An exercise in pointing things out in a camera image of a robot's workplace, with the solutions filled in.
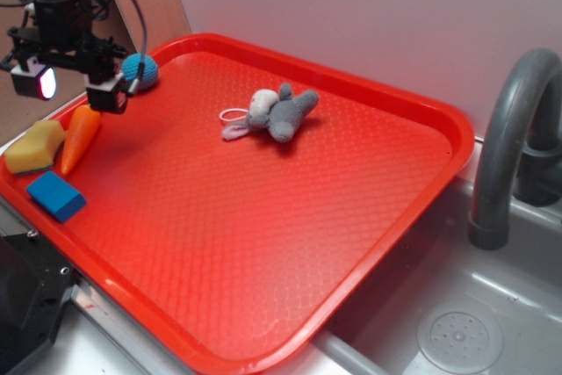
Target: white wall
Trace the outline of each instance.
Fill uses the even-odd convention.
[[[562,54],[562,0],[182,0],[216,32],[451,103],[486,131],[526,50]]]

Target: blue crocheted ball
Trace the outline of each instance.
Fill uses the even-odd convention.
[[[141,61],[141,54],[135,53],[127,57],[121,65],[121,71],[125,75],[125,80],[130,83],[136,76]],[[148,54],[144,56],[144,73],[142,74],[142,81],[139,85],[139,90],[146,90],[152,87],[158,80],[158,65],[155,60]]]

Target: drain strainer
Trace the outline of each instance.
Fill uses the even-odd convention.
[[[418,326],[423,355],[449,373],[485,371],[500,357],[503,336],[490,312],[465,303],[445,303],[426,314]]]

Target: stuffed toy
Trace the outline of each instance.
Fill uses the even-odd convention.
[[[252,97],[244,120],[225,126],[222,136],[231,141],[250,132],[267,129],[275,141],[289,142],[319,101],[320,96],[314,90],[294,97],[288,83],[281,85],[279,94],[273,90],[258,90]]]

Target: sink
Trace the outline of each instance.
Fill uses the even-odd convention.
[[[316,340],[357,373],[562,373],[562,223],[513,201],[507,246],[467,239],[472,184],[456,179]]]

